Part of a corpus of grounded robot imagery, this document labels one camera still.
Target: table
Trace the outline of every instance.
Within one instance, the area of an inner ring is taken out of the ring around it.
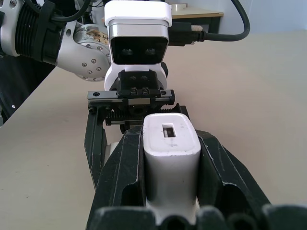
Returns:
[[[196,129],[249,169],[274,204],[307,202],[307,31],[169,47],[168,88]],[[85,82],[55,68],[0,128],[2,230],[83,230],[94,187]],[[120,139],[107,127],[108,142]]]
[[[219,32],[220,20],[223,15],[220,11],[211,11],[190,6],[181,11],[172,11],[172,19],[174,22],[192,23],[192,25],[209,25],[208,32],[214,34]]]

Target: rectangular slot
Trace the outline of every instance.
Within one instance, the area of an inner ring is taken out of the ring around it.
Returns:
[[[175,138],[175,131],[173,124],[162,124],[163,134],[165,138]]]

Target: wall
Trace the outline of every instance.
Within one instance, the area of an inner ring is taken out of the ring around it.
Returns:
[[[243,30],[240,16],[231,0],[170,0],[190,6],[224,12],[220,33],[236,34]],[[246,10],[252,33],[307,29],[306,0],[240,0]]]

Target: white charger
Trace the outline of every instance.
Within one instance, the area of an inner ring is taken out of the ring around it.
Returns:
[[[147,206],[156,223],[170,215],[196,221],[196,192],[201,145],[184,114],[152,114],[143,126]]]

